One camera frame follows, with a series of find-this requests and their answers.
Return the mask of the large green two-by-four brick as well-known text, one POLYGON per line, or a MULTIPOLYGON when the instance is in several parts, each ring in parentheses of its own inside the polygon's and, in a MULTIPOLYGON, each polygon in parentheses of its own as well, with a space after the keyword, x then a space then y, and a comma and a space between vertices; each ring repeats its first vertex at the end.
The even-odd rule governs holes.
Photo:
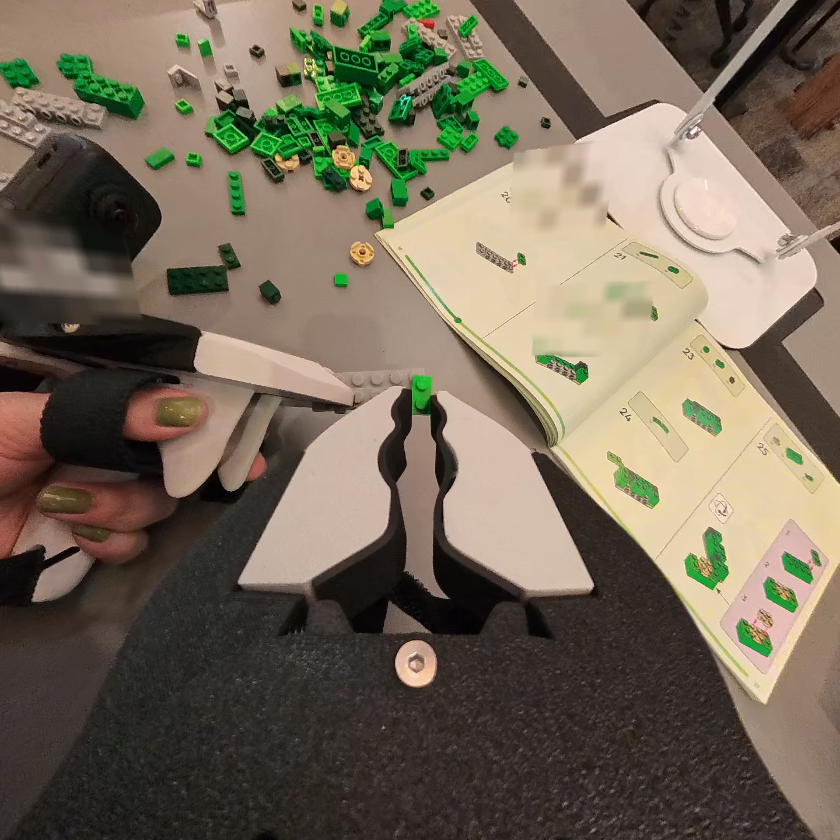
POLYGON ((82 73, 74 81, 73 90, 84 102, 97 104, 111 114, 136 120, 144 109, 140 90, 125 82, 109 79, 96 73, 82 73))

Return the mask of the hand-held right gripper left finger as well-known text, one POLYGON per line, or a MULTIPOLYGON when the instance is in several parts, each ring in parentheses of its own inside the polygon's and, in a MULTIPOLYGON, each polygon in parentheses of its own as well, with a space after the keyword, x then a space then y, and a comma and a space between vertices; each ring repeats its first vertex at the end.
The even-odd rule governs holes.
POLYGON ((381 634, 406 567, 397 481, 410 430, 411 393, 395 385, 317 437, 238 577, 237 599, 335 602, 355 632, 381 634))

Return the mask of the brick instruction booklet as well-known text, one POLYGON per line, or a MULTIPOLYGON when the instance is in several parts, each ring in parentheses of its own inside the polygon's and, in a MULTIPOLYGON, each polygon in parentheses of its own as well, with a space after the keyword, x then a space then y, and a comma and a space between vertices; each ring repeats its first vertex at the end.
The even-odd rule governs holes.
POLYGON ((838 481, 701 324, 684 256, 612 220, 530 232, 513 175, 377 237, 767 703, 838 571, 838 481))

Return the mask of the grey long brick plate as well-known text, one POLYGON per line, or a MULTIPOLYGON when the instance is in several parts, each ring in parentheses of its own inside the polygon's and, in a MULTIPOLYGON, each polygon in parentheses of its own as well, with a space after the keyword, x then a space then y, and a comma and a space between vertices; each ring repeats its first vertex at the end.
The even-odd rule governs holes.
POLYGON ((49 140, 51 131, 35 115, 13 103, 1 100, 1 137, 29 150, 40 148, 49 140))
POLYGON ((392 387, 411 390, 413 378, 425 375, 423 368, 389 369, 383 371, 353 371, 335 373, 353 393, 353 407, 369 402, 392 387))
POLYGON ((17 87, 11 100, 18 109, 41 122, 77 129, 101 130, 109 112, 97 103, 72 99, 35 89, 17 87))

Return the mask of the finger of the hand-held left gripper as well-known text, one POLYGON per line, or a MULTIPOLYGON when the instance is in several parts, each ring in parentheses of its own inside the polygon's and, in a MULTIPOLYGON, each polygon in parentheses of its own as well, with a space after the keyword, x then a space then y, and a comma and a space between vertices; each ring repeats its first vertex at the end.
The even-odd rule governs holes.
POLYGON ((354 405, 353 390, 319 363, 212 332, 201 333, 193 367, 206 379, 279 396, 295 406, 338 410, 354 405))

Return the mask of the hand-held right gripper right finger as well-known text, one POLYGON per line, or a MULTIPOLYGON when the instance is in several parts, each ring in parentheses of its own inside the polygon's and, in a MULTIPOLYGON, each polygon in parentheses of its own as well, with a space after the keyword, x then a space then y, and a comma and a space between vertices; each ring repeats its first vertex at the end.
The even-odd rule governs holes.
POLYGON ((435 394, 430 408, 437 585, 478 629, 512 603, 529 634, 552 634, 536 602, 588 596, 595 584, 534 453, 449 392, 435 394))

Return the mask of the grey desk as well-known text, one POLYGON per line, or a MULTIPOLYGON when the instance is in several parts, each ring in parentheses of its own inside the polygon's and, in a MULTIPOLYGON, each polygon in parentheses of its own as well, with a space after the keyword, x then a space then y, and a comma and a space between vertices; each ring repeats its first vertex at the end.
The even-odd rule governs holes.
MULTIPOLYGON (((690 107, 700 92, 625 2, 519 2, 547 44, 548 82, 520 70, 511 18, 480 27, 490 61, 511 79, 500 101, 479 108, 475 152, 443 165, 439 194, 505 163, 492 134, 508 123, 520 146, 543 144, 538 122, 553 116, 555 141, 588 133, 602 118, 648 100, 690 107)), ((226 3, 218 23, 191 2, 2 2, 2 57, 27 59, 43 88, 70 95, 60 53, 89 54, 107 77, 139 87, 140 121, 112 118, 91 135, 154 195, 163 225, 135 276, 148 311, 203 329, 315 359, 339 371, 424 368, 456 394, 538 447, 541 427, 506 381, 450 332, 381 251, 371 271, 332 285, 347 249, 373 229, 362 203, 327 195, 310 176, 272 185, 245 161, 247 215, 232 217, 224 174, 237 164, 203 134, 209 97, 225 61, 236 64, 251 101, 278 95, 273 66, 292 53, 289 2, 226 3), (228 292, 171 296, 169 267, 225 266, 228 292)), ((99 568, 71 597, 12 610, 2 628, 2 837, 36 802, 84 727, 105 673, 144 601, 187 548, 230 506, 191 499, 136 562, 99 568)))

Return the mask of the white base clear stand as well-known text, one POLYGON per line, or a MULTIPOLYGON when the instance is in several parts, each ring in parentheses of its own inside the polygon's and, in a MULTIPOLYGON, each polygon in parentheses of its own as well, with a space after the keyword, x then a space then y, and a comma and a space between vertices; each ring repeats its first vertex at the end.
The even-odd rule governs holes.
POLYGON ((750 346, 816 286, 810 248, 838 223, 790 230, 701 127, 715 94, 690 110, 656 103, 577 140, 610 218, 617 256, 680 290, 704 287, 694 317, 720 343, 750 346))

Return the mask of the person's left hand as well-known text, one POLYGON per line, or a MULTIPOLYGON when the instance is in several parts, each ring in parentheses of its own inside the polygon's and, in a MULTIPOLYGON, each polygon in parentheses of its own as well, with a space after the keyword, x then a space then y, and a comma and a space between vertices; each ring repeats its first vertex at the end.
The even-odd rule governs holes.
MULTIPOLYGON (((1 398, 1 557, 10 558, 34 510, 64 522, 80 550, 105 564, 142 554, 153 525, 168 519, 178 502, 159 479, 48 481, 55 463, 41 441, 48 395, 7 392, 1 398)), ((183 438, 205 424, 208 406, 199 397, 166 386, 139 389, 128 402, 121 440, 149 444, 183 438)))

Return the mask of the pile of green toy bricks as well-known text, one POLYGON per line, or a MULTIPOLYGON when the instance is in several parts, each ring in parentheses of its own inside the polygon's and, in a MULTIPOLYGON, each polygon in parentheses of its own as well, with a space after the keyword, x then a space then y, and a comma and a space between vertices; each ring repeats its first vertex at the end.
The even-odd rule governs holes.
POLYGON ((330 193, 366 193, 379 162, 392 205, 404 207, 409 183, 430 164, 475 149, 477 100, 509 87, 485 55, 477 15, 440 17, 438 2, 379 2, 356 30, 358 45, 346 46, 323 28, 326 19, 335 28, 350 22, 347 2, 291 5, 311 10, 311 28, 290 26, 299 61, 275 68, 285 95, 258 115, 234 85, 234 65, 215 81, 217 113, 204 132, 225 153, 251 151, 273 183, 309 165, 330 193))

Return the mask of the dark green flat plate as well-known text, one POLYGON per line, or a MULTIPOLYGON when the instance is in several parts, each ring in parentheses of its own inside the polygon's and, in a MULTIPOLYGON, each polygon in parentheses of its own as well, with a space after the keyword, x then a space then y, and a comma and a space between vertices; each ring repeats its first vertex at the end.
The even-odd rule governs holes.
POLYGON ((225 266, 169 267, 165 272, 171 296, 228 292, 228 270, 225 266))

